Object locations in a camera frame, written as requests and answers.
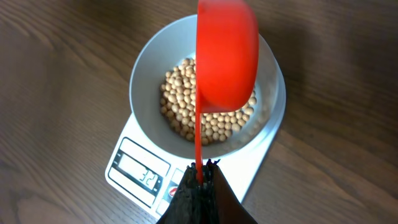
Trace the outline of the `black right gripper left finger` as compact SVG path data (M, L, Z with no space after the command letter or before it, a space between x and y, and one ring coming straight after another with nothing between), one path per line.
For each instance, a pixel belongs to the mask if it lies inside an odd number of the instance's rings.
M187 166L168 209L157 221L157 224L203 223L204 187L199 183L197 174L195 163Z

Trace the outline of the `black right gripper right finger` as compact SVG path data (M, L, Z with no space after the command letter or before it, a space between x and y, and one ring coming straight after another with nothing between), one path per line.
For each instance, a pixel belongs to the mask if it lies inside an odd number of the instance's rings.
M217 161L203 166L203 222L216 224L257 224L235 196Z

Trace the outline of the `red measuring scoop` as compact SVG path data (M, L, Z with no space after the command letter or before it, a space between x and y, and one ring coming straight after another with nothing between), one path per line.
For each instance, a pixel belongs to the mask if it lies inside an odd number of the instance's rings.
M201 114L230 112L249 99L257 75L259 29L242 0L199 0L196 40L195 165L203 183Z

